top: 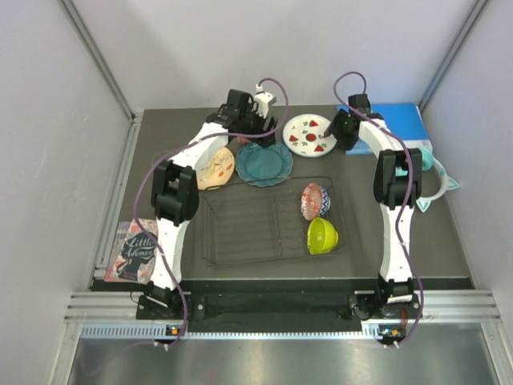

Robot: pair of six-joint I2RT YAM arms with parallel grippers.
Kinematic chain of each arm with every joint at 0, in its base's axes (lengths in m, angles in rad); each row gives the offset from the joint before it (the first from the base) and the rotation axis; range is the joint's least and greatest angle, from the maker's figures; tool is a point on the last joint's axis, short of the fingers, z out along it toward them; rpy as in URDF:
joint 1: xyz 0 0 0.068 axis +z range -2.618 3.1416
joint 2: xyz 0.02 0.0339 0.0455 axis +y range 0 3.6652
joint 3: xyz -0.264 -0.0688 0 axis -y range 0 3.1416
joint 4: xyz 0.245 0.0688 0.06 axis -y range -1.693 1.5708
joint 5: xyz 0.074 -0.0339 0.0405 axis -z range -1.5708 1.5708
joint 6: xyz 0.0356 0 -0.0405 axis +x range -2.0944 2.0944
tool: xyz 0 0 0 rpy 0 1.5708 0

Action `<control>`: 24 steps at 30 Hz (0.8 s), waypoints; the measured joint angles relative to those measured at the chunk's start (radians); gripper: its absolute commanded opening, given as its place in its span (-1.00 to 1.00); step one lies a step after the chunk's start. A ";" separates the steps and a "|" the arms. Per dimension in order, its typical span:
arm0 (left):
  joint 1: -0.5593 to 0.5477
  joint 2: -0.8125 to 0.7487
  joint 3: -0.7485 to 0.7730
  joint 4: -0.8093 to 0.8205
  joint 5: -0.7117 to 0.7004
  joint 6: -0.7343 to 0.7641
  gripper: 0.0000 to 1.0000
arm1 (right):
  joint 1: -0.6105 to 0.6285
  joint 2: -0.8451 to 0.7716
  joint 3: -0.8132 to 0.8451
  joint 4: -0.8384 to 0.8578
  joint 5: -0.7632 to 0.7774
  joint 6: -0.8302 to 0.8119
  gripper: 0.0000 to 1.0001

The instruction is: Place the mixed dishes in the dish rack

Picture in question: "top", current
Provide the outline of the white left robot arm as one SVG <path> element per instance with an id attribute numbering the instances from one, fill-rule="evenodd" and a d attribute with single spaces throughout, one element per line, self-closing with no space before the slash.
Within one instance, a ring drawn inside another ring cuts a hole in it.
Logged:
<path id="1" fill-rule="evenodd" d="M 220 108 L 207 116 L 188 144 L 163 155 L 145 177 L 151 180 L 151 206 L 156 217 L 156 264 L 145 295 L 165 318 L 188 319 L 188 305 L 180 287 L 184 238 L 199 208 L 196 170 L 235 137 L 269 141 L 277 119 L 269 118 L 276 96 L 256 85 L 252 95 L 230 90 Z"/>

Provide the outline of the lime green bowl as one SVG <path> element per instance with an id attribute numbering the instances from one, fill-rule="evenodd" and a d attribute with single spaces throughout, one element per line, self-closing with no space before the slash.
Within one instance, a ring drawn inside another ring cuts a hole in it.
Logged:
<path id="1" fill-rule="evenodd" d="M 307 248 L 310 254 L 330 253 L 339 242 L 339 234 L 333 224 L 316 217 L 310 222 L 307 232 Z"/>

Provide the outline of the black wire dish rack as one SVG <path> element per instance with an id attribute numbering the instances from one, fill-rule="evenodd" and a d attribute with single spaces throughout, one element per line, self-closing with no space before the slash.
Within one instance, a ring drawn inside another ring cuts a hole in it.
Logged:
<path id="1" fill-rule="evenodd" d="M 301 213 L 301 195 L 310 183 L 326 189 L 331 202 L 325 219 L 342 234 L 337 193 L 328 176 L 288 177 L 268 187 L 237 182 L 200 195 L 193 220 L 196 255 L 211 267 L 312 258 L 309 221 Z"/>

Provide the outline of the red blue patterned bowl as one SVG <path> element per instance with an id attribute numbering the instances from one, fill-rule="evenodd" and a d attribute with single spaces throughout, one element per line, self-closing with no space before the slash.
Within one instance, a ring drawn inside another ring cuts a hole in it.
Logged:
<path id="1" fill-rule="evenodd" d="M 325 187 L 317 183 L 305 187 L 301 194 L 301 214 L 307 221 L 324 217 L 330 206 L 331 200 Z"/>

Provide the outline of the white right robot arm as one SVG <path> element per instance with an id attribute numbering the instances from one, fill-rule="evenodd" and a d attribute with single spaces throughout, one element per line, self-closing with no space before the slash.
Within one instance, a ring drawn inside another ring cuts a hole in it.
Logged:
<path id="1" fill-rule="evenodd" d="M 422 153 L 386 126 L 372 111 L 365 92 L 351 95 L 325 130 L 345 151 L 361 140 L 377 159 L 373 194 L 383 219 L 383 258 L 378 274 L 374 308 L 383 317 L 396 315 L 404 303 L 414 300 L 410 266 L 410 227 L 414 206 L 422 192 Z"/>

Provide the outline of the white watermelon plate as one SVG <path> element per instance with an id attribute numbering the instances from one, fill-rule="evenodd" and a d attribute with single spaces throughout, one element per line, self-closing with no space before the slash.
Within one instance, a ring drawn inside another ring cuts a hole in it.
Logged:
<path id="1" fill-rule="evenodd" d="M 324 137 L 330 123 L 330 120 L 321 115 L 297 115 L 283 127 L 283 142 L 292 153 L 298 156 L 306 158 L 325 156 L 337 145 L 334 136 Z"/>

